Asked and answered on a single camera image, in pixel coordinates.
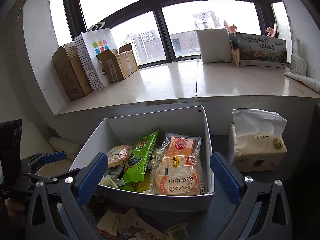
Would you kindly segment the left hand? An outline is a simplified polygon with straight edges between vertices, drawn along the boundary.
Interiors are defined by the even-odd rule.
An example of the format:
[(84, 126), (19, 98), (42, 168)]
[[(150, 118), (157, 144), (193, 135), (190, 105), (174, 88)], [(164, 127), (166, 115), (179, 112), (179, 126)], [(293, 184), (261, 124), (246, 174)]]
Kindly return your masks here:
[(13, 220), (20, 220), (25, 213), (25, 206), (22, 203), (15, 202), (8, 198), (5, 200), (8, 215)]

